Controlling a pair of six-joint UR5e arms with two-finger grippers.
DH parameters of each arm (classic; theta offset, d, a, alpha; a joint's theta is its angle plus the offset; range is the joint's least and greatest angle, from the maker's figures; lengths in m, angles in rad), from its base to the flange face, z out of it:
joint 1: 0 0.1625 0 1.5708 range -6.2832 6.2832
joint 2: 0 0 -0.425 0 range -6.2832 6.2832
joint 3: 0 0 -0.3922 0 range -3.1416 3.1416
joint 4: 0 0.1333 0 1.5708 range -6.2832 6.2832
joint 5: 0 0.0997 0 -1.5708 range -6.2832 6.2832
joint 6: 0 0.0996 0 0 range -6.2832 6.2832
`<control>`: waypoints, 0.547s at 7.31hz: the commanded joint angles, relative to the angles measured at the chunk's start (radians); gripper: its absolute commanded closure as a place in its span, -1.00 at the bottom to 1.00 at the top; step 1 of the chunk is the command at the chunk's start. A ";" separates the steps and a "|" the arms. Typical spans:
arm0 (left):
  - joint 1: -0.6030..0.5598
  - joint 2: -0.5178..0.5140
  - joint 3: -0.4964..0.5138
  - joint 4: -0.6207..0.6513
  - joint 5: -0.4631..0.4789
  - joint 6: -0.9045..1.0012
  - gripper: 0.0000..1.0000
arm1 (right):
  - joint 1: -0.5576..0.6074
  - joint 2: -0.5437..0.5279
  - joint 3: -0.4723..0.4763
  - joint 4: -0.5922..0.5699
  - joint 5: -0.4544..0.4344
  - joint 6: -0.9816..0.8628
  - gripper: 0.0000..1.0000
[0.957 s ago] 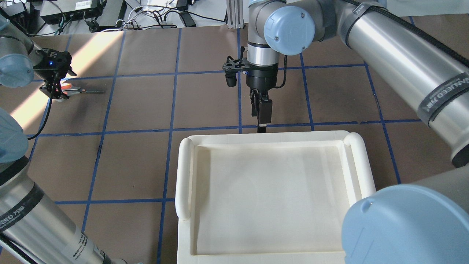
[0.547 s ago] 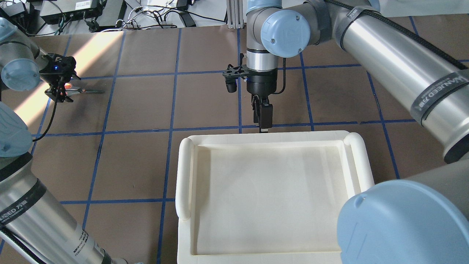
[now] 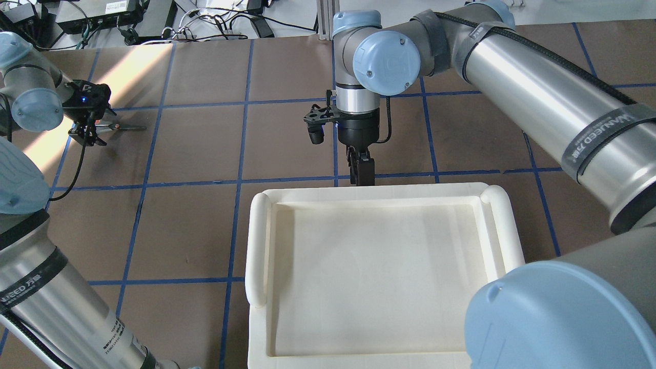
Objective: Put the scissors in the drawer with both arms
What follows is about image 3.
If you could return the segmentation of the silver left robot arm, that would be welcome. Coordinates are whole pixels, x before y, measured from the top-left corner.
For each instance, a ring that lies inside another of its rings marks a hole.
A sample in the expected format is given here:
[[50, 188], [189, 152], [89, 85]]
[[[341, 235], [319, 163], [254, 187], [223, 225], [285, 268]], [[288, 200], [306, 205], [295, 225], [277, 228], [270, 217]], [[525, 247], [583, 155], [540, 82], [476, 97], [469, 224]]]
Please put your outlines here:
[[97, 128], [122, 129], [111, 89], [70, 79], [16, 33], [2, 32], [2, 325], [51, 368], [178, 368], [156, 359], [48, 237], [54, 198], [42, 171], [12, 142], [64, 117], [83, 149]]

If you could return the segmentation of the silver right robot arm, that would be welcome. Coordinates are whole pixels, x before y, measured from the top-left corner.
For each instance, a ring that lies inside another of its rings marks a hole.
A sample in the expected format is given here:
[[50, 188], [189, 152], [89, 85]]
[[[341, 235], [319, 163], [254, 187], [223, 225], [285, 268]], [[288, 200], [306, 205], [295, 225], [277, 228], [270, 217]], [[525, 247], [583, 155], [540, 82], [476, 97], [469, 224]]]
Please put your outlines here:
[[654, 368], [654, 19], [511, 27], [511, 8], [474, 2], [375, 27], [337, 21], [337, 89], [385, 61], [394, 31], [420, 57], [433, 170], [453, 182], [534, 177], [538, 234], [526, 264], [474, 294], [465, 317], [475, 368]]

